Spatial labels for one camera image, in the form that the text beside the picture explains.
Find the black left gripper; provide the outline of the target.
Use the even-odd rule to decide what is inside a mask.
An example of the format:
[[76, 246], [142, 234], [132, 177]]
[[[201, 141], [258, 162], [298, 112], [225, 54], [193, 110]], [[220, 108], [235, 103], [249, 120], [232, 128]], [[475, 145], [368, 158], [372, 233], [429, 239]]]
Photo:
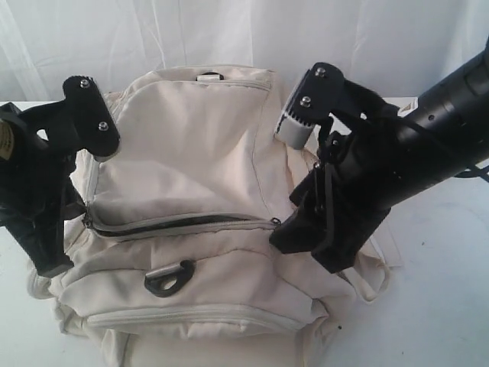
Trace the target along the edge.
[[55, 105], [1, 107], [1, 225], [45, 278], [73, 267], [64, 222], [82, 205], [70, 180], [79, 148], [70, 127]]

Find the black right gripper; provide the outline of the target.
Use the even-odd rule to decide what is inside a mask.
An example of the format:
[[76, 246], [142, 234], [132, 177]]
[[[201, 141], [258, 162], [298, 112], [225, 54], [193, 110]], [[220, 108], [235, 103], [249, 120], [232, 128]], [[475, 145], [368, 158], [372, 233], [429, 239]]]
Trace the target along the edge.
[[347, 141], [347, 136], [334, 132], [320, 144], [326, 161], [319, 161], [294, 188], [290, 201], [296, 211], [269, 237], [282, 254], [312, 251], [331, 274], [353, 266], [361, 247], [386, 218], [384, 210], [354, 204], [335, 181], [334, 169]]

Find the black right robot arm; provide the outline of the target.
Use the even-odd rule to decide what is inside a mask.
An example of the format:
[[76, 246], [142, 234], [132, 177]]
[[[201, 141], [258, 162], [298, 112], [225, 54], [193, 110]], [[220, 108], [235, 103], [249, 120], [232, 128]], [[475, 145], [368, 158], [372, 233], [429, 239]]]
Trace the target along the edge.
[[317, 162], [290, 194], [293, 214], [270, 236], [331, 273], [350, 268], [391, 208], [451, 177], [487, 179], [488, 53], [424, 92], [405, 115], [337, 67], [308, 69], [276, 138], [299, 150], [318, 135]]

